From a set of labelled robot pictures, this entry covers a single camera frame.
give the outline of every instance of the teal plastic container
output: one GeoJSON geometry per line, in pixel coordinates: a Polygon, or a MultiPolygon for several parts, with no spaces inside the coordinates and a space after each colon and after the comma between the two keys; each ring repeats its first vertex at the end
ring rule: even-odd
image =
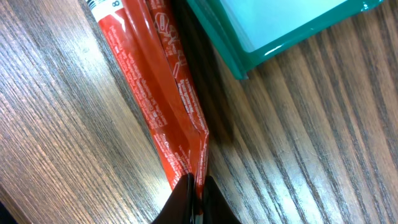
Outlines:
{"type": "Polygon", "coordinates": [[[382,0],[187,0],[237,79],[261,62],[382,0]]]}

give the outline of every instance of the wood grain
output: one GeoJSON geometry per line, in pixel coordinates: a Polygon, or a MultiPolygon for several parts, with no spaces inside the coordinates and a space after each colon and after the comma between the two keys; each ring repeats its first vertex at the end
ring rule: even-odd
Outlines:
{"type": "MultiPolygon", "coordinates": [[[[210,174],[243,223],[398,222],[397,0],[243,81],[175,10],[210,174]]],[[[85,2],[5,0],[0,18],[1,202],[21,223],[149,223],[169,184],[85,2]]]]}

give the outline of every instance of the red tube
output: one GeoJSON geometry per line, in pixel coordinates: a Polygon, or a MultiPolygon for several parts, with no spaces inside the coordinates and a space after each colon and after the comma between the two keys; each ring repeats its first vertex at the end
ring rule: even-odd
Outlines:
{"type": "Polygon", "coordinates": [[[143,0],[86,1],[144,115],[172,189],[192,173],[201,198],[208,128],[168,6],[150,5],[149,11],[143,0]]]}

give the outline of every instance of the plastic container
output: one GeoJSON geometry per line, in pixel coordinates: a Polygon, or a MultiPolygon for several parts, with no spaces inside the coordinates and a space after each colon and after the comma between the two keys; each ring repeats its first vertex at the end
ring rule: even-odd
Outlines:
{"type": "Polygon", "coordinates": [[[237,79],[261,62],[382,0],[187,0],[237,79]]]}

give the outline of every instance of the white label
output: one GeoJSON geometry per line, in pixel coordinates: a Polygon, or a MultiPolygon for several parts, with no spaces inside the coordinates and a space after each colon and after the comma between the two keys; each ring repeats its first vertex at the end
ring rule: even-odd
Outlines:
{"type": "Polygon", "coordinates": [[[97,22],[123,8],[121,0],[86,0],[97,22]]]}

